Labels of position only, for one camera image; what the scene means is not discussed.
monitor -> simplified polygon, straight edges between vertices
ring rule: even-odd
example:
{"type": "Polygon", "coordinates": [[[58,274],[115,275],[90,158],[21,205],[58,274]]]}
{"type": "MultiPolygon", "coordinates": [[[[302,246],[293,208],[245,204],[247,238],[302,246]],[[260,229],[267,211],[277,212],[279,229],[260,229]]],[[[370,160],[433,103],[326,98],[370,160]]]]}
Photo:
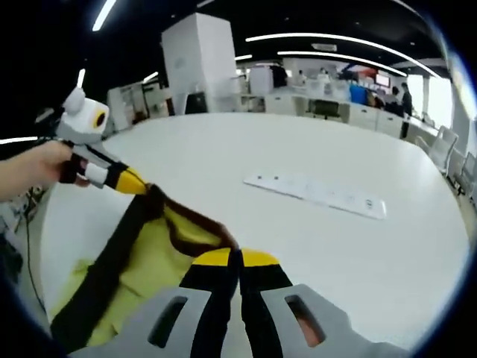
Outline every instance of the monitor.
{"type": "Polygon", "coordinates": [[[391,81],[388,76],[383,76],[379,73],[376,73],[376,84],[384,87],[389,87],[391,85],[391,81]]]}

window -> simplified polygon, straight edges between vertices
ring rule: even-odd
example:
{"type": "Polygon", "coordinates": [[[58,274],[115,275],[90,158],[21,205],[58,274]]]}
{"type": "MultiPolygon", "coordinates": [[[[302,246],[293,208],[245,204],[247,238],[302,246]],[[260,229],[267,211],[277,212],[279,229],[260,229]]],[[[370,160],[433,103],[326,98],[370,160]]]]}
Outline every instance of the window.
{"type": "Polygon", "coordinates": [[[429,108],[428,113],[435,122],[435,127],[452,124],[452,88],[450,80],[431,77],[429,79],[429,108]]]}
{"type": "Polygon", "coordinates": [[[409,92],[412,95],[412,106],[419,116],[423,114],[424,104],[424,78],[420,75],[408,76],[409,92]]]}

white table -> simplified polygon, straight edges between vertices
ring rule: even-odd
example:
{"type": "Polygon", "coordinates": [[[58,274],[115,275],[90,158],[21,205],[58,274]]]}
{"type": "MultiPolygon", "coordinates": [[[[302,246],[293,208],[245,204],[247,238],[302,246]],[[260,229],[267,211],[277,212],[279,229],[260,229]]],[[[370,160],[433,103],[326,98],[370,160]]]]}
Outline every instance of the white table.
{"type": "MultiPolygon", "coordinates": [[[[173,199],[224,223],[242,247],[279,258],[373,341],[411,348],[440,315],[469,246],[456,200],[416,146],[336,122],[255,113],[151,120],[105,145],[173,199]],[[303,173],[373,193],[384,221],[246,186],[257,170],[303,173]]],[[[130,196],[54,188],[41,278],[51,309],[75,262],[95,259],[130,196]]]]}

ceiling light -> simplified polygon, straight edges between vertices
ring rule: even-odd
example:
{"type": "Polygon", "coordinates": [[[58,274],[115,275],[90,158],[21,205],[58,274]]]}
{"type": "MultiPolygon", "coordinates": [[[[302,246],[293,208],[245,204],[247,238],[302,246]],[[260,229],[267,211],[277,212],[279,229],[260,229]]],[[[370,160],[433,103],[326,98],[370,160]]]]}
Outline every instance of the ceiling light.
{"type": "Polygon", "coordinates": [[[197,5],[197,8],[200,9],[201,7],[206,6],[207,4],[210,4],[210,3],[213,2],[213,1],[214,1],[214,0],[202,1],[200,4],[197,5]]]}
{"type": "Polygon", "coordinates": [[[398,75],[407,77],[407,74],[405,74],[404,72],[401,72],[397,69],[393,69],[392,67],[383,65],[382,63],[377,63],[377,62],[374,62],[374,61],[365,60],[364,58],[348,56],[346,54],[332,54],[332,53],[329,53],[329,52],[311,52],[311,51],[279,51],[279,52],[277,52],[277,54],[281,54],[281,55],[306,55],[306,56],[311,55],[311,56],[327,56],[327,57],[341,58],[343,60],[351,60],[351,61],[356,61],[356,62],[367,63],[369,65],[385,69],[386,71],[393,72],[393,73],[396,73],[398,75]]]}
{"type": "Polygon", "coordinates": [[[240,60],[248,60],[249,58],[252,58],[253,56],[251,54],[245,54],[243,56],[238,56],[236,57],[236,61],[240,61],[240,60]]]}
{"type": "Polygon", "coordinates": [[[260,41],[260,40],[269,40],[269,39],[282,39],[285,37],[320,37],[324,39],[334,39],[334,40],[343,40],[343,41],[350,41],[353,43],[361,43],[362,45],[368,45],[368,46],[373,46],[376,48],[379,48],[381,50],[390,52],[392,54],[395,54],[396,56],[402,57],[406,59],[407,61],[412,62],[414,65],[419,66],[421,69],[425,69],[429,74],[440,78],[440,76],[432,71],[428,66],[423,65],[421,62],[418,60],[415,60],[412,57],[409,57],[407,54],[403,54],[402,52],[393,50],[392,48],[380,45],[378,43],[372,43],[371,41],[367,40],[361,40],[357,39],[355,37],[348,37],[348,36],[342,36],[342,35],[333,35],[333,34],[313,34],[313,33],[290,33],[290,34],[273,34],[273,35],[264,35],[264,36],[257,36],[257,37],[249,37],[248,39],[245,39],[248,43],[253,42],[253,41],[260,41]]]}
{"type": "Polygon", "coordinates": [[[142,80],[142,83],[146,83],[150,80],[152,80],[154,77],[156,77],[158,75],[158,71],[155,71],[155,73],[151,73],[148,77],[145,77],[144,80],[142,80]]]}
{"type": "Polygon", "coordinates": [[[103,8],[101,9],[98,18],[95,21],[95,24],[92,27],[93,31],[100,31],[101,27],[104,24],[104,20],[106,20],[108,14],[110,13],[111,9],[113,8],[116,0],[106,0],[104,3],[103,8]]]}
{"type": "Polygon", "coordinates": [[[25,136],[23,138],[9,138],[9,139],[0,139],[0,144],[8,144],[8,143],[17,143],[17,142],[30,142],[37,140],[37,136],[25,136]]]}
{"type": "Polygon", "coordinates": [[[85,69],[80,69],[80,73],[78,75],[78,82],[76,83],[76,87],[81,88],[83,86],[84,75],[86,73],[85,69]]]}

screen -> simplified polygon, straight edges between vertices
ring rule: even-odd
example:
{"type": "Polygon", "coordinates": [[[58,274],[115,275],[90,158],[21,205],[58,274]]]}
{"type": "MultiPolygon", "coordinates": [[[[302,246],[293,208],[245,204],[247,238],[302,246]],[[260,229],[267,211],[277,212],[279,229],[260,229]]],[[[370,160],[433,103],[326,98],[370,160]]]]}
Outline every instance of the screen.
{"type": "Polygon", "coordinates": [[[381,86],[386,86],[389,87],[389,77],[380,75],[379,73],[376,73],[376,84],[379,84],[381,86]]]}

